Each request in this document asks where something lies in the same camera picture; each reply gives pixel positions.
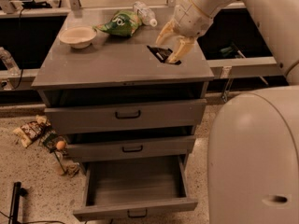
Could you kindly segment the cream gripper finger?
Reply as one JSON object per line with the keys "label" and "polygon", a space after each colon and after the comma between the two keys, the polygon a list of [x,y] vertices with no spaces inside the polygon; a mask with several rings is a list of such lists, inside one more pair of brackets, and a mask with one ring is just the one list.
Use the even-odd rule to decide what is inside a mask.
{"label": "cream gripper finger", "polygon": [[173,52],[170,54],[170,56],[167,58],[167,63],[176,63],[181,58],[183,58],[186,54],[190,52],[190,50],[193,48],[195,42],[194,37],[179,37],[177,39],[175,48]]}
{"label": "cream gripper finger", "polygon": [[157,36],[156,44],[162,45],[167,39],[169,39],[171,36],[174,36],[175,34],[175,24],[174,21],[171,20],[164,26],[162,31]]}

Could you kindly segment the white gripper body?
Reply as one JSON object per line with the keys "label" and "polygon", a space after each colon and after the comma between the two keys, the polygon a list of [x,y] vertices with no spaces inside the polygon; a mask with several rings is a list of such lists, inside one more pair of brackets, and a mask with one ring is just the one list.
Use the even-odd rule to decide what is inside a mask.
{"label": "white gripper body", "polygon": [[186,37],[199,37],[213,23],[214,6],[207,0],[183,0],[175,9],[174,31]]}

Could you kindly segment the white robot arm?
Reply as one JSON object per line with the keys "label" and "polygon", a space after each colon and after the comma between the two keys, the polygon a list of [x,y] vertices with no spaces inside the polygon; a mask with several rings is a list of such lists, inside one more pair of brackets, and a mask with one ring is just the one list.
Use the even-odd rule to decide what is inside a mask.
{"label": "white robot arm", "polygon": [[[236,0],[184,0],[156,42],[182,59]],[[207,151],[209,224],[299,224],[299,0],[242,0],[288,83],[242,93],[214,119]]]}

